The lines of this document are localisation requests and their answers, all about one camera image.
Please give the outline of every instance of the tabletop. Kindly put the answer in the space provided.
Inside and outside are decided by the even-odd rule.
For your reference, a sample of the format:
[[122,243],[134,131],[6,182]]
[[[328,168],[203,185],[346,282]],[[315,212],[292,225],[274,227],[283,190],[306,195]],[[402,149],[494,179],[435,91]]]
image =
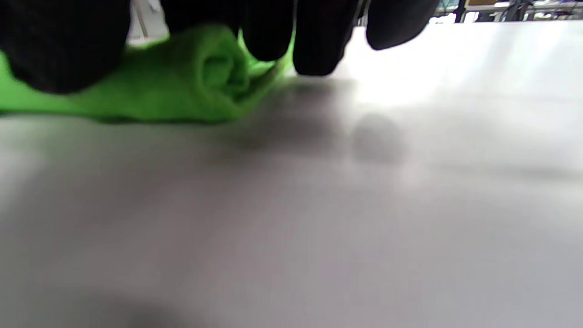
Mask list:
[[2,326],[581,327],[583,23],[363,34],[233,124],[2,118]]

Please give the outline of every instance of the black glove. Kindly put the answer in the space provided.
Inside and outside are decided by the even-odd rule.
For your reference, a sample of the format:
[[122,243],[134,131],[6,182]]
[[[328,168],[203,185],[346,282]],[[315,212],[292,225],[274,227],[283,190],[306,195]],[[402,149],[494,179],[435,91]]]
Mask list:
[[[161,0],[171,33],[222,23],[259,60],[286,53],[301,75],[330,74],[344,56],[365,0]],[[367,38],[396,46],[425,27],[439,0],[371,0]],[[0,49],[15,77],[49,93],[72,93],[103,78],[121,60],[129,0],[0,0]]]
[[[297,0],[293,61],[301,75],[330,74],[364,9],[367,38],[374,49],[404,43],[425,27],[439,0]],[[294,0],[162,0],[171,33],[204,22],[241,28],[245,43],[259,60],[281,58],[294,27]]]

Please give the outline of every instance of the white surface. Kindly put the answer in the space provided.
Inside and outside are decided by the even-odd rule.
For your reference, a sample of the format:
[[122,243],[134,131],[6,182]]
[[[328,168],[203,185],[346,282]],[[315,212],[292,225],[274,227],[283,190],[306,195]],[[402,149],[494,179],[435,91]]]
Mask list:
[[221,127],[2,119],[2,327],[581,327],[582,36],[358,30]]

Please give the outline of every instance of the green cloth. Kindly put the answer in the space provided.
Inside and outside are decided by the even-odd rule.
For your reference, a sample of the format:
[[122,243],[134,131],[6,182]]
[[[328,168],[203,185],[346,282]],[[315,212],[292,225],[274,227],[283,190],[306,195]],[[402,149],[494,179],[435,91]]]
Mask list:
[[144,122],[229,121],[254,109],[291,62],[290,54],[278,62],[259,62],[227,27],[206,25],[131,47],[117,70],[98,84],[55,96],[16,80],[0,53],[0,111]]

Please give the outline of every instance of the folded cloth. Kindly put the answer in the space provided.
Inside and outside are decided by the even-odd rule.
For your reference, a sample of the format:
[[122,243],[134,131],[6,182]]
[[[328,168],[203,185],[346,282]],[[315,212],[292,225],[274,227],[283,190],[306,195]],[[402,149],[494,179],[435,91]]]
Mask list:
[[144,122],[230,121],[255,108],[291,61],[288,54],[260,62],[228,27],[204,25],[131,47],[121,65],[96,85],[56,96],[14,78],[0,53],[0,111]]

